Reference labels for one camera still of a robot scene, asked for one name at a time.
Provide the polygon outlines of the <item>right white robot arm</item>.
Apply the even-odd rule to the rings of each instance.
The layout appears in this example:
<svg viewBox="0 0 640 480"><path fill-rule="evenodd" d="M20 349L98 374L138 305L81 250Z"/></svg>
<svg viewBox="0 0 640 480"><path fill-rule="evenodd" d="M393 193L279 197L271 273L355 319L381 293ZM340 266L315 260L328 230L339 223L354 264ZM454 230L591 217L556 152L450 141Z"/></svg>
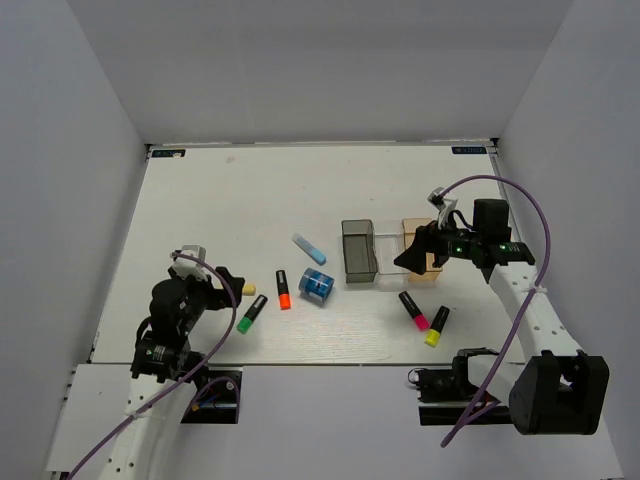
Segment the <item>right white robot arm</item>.
<svg viewBox="0 0 640 480"><path fill-rule="evenodd" d="M511 239L509 205L477 199L473 223L455 222L456 200L434 194L437 219L416 229L411 245L394 261L416 274L451 258L469 260L500 299L521 346L524 364L510 364L489 348L461 349L446 380L422 371L418 384L430 401L458 395L477 404L507 407L523 435L592 435L599 425L609 380L601 356L589 355L568 333L547 295L535 281L538 271L529 248Z"/></svg>

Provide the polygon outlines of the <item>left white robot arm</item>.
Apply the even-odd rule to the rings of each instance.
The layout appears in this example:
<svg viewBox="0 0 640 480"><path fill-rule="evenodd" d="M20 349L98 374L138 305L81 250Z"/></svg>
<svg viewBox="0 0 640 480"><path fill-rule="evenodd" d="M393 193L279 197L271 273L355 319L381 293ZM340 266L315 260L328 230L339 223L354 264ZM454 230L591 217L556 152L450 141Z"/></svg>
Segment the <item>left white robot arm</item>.
<svg viewBox="0 0 640 480"><path fill-rule="evenodd" d="M225 284L216 288L199 265L171 268L151 291L149 316L136 333L125 426L101 479L163 479L179 425L192 399L205 396L211 374L205 356L193 352L189 334L203 313L238 306L245 280L224 267L215 269Z"/></svg>

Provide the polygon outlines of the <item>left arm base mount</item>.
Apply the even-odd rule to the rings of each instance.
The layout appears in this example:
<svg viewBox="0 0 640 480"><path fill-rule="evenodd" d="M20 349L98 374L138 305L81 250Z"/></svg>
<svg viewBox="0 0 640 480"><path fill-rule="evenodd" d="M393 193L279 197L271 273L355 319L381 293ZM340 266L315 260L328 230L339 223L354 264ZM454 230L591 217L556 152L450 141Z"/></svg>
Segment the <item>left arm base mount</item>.
<svg viewBox="0 0 640 480"><path fill-rule="evenodd" d="M196 402L188 407L182 424L234 425L238 423L238 395L241 393L242 368L210 368L207 377L196 382L207 386Z"/></svg>

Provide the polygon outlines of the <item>light blue highlighter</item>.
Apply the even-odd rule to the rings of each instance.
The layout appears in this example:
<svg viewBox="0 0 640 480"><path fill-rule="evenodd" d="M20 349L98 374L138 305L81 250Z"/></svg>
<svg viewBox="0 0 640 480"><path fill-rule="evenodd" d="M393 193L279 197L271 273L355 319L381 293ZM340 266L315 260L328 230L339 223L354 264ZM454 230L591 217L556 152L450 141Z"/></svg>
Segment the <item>light blue highlighter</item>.
<svg viewBox="0 0 640 480"><path fill-rule="evenodd" d="M294 233L291 239L293 243L308 255L316 264L322 266L326 263L327 257L303 236Z"/></svg>

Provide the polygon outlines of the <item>pink highlighter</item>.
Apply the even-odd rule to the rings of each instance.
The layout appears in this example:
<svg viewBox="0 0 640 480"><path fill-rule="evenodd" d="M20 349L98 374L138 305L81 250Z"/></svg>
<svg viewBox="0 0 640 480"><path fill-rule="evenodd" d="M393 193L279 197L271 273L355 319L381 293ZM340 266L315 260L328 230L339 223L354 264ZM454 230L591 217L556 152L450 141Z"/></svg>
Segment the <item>pink highlighter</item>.
<svg viewBox="0 0 640 480"><path fill-rule="evenodd" d="M407 313L414 321L418 330L421 332L427 331L430 327L430 323L422 313L420 308L417 306L413 298L410 296L410 294L407 291L402 291L398 294L398 298L406 309Z"/></svg>

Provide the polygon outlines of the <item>orange highlighter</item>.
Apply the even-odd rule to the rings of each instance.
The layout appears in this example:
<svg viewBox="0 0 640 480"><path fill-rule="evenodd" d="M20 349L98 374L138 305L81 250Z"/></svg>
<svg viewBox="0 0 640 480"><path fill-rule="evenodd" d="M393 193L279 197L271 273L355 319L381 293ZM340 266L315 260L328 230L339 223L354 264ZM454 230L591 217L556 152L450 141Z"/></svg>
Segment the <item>orange highlighter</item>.
<svg viewBox="0 0 640 480"><path fill-rule="evenodd" d="M287 276L284 270L276 271L276 287L277 287L280 309L289 310L291 308L291 298L289 293Z"/></svg>

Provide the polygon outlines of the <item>green highlighter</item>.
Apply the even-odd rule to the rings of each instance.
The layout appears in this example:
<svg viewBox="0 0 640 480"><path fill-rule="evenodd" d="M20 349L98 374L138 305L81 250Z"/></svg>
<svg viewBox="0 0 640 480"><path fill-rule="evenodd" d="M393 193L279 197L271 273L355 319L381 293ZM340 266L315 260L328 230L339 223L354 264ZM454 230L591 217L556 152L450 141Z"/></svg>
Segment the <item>green highlighter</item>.
<svg viewBox="0 0 640 480"><path fill-rule="evenodd" d="M248 308L248 310L245 312L245 314L237 324L237 330L241 334L247 333L259 314L262 312L267 302L268 298L263 294L260 294L256 297L255 301L251 304L251 306Z"/></svg>

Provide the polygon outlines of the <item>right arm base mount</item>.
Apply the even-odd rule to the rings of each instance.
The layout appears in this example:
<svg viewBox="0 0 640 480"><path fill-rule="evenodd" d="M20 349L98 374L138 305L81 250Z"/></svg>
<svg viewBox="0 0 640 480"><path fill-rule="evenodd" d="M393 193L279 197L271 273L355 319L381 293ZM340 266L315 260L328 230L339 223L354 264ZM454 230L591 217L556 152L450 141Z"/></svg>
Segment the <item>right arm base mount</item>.
<svg viewBox="0 0 640 480"><path fill-rule="evenodd" d="M418 394L420 426L454 426L475 394L475 387L467 391L456 385L451 369L414 368L408 372L407 382ZM471 413L475 414L494 401L489 394L483 394ZM511 418L508 408L499 404L473 419L470 424L508 425L511 424Z"/></svg>

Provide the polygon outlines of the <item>pale yellow eraser stick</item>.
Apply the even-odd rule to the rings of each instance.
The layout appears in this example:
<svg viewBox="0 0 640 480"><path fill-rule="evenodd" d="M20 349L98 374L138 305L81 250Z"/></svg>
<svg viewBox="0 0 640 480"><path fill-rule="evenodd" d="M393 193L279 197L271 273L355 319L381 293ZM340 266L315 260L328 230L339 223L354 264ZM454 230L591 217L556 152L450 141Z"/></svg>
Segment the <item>pale yellow eraser stick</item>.
<svg viewBox="0 0 640 480"><path fill-rule="evenodd" d="M256 294L256 286L254 284L245 284L242 289L245 296L254 296Z"/></svg>

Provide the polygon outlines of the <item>blue round jar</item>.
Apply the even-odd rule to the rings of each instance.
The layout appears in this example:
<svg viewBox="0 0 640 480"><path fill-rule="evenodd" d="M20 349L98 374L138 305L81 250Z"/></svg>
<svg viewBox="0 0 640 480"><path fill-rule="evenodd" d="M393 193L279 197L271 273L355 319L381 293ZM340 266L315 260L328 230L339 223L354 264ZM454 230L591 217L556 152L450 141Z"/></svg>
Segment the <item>blue round jar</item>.
<svg viewBox="0 0 640 480"><path fill-rule="evenodd" d="M300 294L316 304L323 305L334 285L334 278L313 268L307 268L299 281Z"/></svg>

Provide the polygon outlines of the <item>yellow highlighter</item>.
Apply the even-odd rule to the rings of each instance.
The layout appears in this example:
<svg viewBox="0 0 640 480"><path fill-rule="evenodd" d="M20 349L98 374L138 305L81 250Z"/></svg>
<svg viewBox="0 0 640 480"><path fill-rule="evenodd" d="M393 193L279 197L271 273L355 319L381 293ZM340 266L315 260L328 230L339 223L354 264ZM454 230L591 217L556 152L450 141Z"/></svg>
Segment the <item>yellow highlighter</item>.
<svg viewBox="0 0 640 480"><path fill-rule="evenodd" d="M446 306L441 306L432 321L430 328L427 331L425 343L430 347L436 347L444 326L448 320L450 309Z"/></svg>

